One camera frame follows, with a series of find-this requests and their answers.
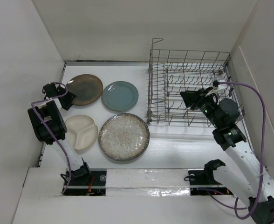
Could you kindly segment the brown glazed round plate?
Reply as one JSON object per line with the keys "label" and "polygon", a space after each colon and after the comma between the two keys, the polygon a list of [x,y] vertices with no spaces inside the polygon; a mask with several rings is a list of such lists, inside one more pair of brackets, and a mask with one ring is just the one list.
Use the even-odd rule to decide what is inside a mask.
{"label": "brown glazed round plate", "polygon": [[68,91],[76,95],[72,104],[76,106],[86,106],[97,101],[103,92],[103,83],[95,75],[81,74],[67,83]]}

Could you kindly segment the blue-grey round plate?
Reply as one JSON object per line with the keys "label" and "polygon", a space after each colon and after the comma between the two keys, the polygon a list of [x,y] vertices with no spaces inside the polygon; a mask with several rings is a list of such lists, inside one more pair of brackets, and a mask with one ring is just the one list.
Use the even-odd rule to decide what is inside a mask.
{"label": "blue-grey round plate", "polygon": [[102,102],[106,108],[115,112],[128,111],[135,106],[139,98],[137,88],[125,81],[112,82],[102,93]]}

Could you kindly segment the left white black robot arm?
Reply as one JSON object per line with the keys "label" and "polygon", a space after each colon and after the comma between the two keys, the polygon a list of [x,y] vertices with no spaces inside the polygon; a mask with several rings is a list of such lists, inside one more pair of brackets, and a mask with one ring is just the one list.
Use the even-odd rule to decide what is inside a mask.
{"label": "left white black robot arm", "polygon": [[76,97],[65,84],[51,82],[43,86],[44,99],[31,103],[27,110],[38,141],[51,145],[67,166],[61,177],[70,184],[87,185],[92,181],[89,166],[66,138],[67,127],[60,109],[69,109]]}

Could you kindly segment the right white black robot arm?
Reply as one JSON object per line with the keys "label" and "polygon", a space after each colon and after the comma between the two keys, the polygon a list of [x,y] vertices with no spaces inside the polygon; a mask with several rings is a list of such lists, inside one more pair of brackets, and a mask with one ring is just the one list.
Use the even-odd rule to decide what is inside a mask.
{"label": "right white black robot arm", "polygon": [[214,126],[213,137],[222,150],[236,163],[244,178],[239,178],[220,159],[204,166],[207,183],[218,182],[228,188],[248,209],[257,224],[274,223],[274,180],[252,150],[237,146],[246,137],[236,125],[238,105],[229,98],[218,100],[212,88],[180,92],[184,104],[191,110],[201,110]]}

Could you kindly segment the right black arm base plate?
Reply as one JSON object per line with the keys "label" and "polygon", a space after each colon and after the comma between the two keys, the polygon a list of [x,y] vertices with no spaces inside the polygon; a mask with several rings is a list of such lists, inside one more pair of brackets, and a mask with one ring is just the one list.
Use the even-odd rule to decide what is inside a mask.
{"label": "right black arm base plate", "polygon": [[189,182],[192,196],[233,195],[229,189],[206,177],[202,169],[188,170],[188,174],[184,177],[184,180]]}

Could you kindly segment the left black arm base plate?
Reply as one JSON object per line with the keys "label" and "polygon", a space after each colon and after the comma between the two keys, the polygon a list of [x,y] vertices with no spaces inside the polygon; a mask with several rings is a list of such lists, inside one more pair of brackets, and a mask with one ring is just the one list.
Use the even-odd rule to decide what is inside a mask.
{"label": "left black arm base plate", "polygon": [[92,169],[92,176],[88,180],[71,181],[67,186],[66,175],[61,175],[64,180],[63,195],[65,196],[105,196],[106,195],[106,169]]}

